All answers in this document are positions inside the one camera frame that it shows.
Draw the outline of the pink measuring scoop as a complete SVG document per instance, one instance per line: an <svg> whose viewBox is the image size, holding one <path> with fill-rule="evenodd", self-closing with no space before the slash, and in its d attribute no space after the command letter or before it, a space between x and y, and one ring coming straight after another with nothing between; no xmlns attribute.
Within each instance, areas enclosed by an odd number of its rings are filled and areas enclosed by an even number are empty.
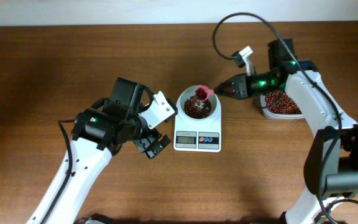
<svg viewBox="0 0 358 224"><path fill-rule="evenodd" d="M211 96L214 96L214 95L215 95L214 90L212 90L204 85L199 85L195 90L195 96L200 101L206 101Z"/></svg>

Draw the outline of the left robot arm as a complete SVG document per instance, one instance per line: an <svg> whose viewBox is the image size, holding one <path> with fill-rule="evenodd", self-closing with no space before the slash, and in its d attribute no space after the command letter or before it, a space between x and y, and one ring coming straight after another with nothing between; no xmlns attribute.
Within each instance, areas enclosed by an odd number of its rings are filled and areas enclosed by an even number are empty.
<svg viewBox="0 0 358 224"><path fill-rule="evenodd" d="M133 142L147 158L155 158L171 140L157 130L178 113L159 91L118 78L108 98L101 98L62 131L66 153L29 223L74 223L90 188L123 145Z"/></svg>

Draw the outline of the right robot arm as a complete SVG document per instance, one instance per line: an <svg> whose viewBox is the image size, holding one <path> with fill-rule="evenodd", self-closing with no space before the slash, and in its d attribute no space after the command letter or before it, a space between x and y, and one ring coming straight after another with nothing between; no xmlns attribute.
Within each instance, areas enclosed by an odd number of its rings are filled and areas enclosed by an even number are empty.
<svg viewBox="0 0 358 224"><path fill-rule="evenodd" d="M291 39L268 44L269 71L255 74L250 47L231 55L246 72L231 77L215 93L238 100L282 90L299 107L314 140L306 158L305 189L280 223L334 223L331 211L358 194L358 124L332 98L317 66L298 60Z"/></svg>

